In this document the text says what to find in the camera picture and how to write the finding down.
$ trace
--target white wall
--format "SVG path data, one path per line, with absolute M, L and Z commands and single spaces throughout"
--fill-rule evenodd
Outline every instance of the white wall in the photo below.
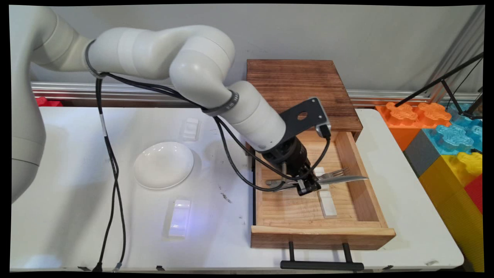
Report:
M 82 35 L 119 26 L 214 26 L 233 40 L 225 84 L 246 78 L 247 59 L 333 60 L 350 90 L 413 91 L 425 85 L 475 6 L 176 4 L 52 7 Z M 34 81 L 92 83 L 89 73 L 32 66 Z

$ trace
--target black handle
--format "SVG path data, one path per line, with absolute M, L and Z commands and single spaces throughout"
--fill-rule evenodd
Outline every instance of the black handle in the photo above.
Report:
M 343 252 L 345 252 L 346 263 L 340 262 L 306 262 L 296 261 L 293 252 L 293 241 L 288 243 L 290 249 L 290 260 L 281 261 L 281 269 L 301 269 L 301 270 L 348 270 L 348 271 L 361 271 L 364 270 L 363 263 L 354 263 L 352 261 L 352 254 L 350 254 L 350 246 L 348 243 L 343 244 Z

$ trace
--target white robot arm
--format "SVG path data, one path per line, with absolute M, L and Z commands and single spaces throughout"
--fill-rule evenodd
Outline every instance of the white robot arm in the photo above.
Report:
M 30 79 L 31 61 L 56 71 L 88 71 L 85 50 L 90 39 L 79 35 L 48 7 L 9 6 L 12 86 L 12 203 L 29 187 L 41 161 L 45 130 Z M 166 79 L 186 98 L 206 108 L 219 107 L 239 94 L 237 104 L 220 116 L 256 150 L 269 150 L 286 125 L 260 93 L 246 81 L 223 81 L 235 49 L 226 34 L 209 26 L 163 31 L 114 28 L 89 49 L 99 72 L 146 79 Z

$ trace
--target white ceramic plate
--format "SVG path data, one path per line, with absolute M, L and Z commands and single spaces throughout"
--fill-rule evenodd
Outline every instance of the white ceramic plate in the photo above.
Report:
M 134 162 L 134 175 L 145 188 L 165 189 L 181 183 L 193 166 L 194 156 L 188 147 L 163 142 L 139 154 Z

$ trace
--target utensil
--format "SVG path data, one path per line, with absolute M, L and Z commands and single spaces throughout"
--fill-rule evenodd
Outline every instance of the utensil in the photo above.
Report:
M 347 182 L 361 181 L 361 180 L 368 180 L 368 179 L 369 178 L 362 177 L 362 176 L 339 176 L 339 177 L 332 177 L 332 178 L 327 178 L 327 179 L 323 179 L 323 180 L 318 180 L 317 182 L 320 185 L 330 185 L 330 184 L 347 183 Z M 289 184 L 288 186 L 284 186 L 275 192 L 287 190 L 290 188 L 296 188 L 296 187 L 297 187 L 296 184 Z
M 349 172 L 350 172 L 350 170 L 348 169 L 348 167 L 346 167 L 346 168 L 339 169 L 339 170 L 336 170 L 336 171 L 333 171 L 333 172 L 322 174 L 318 178 L 319 179 L 328 179 L 328 178 L 331 178 L 331 177 L 345 176 Z M 274 186 L 276 186 L 276 185 L 279 185 L 281 183 L 281 181 L 282 180 L 267 180 L 266 181 L 266 184 L 267 185 L 274 185 Z M 297 183 L 297 181 L 289 181 L 289 182 L 286 182 L 287 185 L 295 184 L 295 183 Z

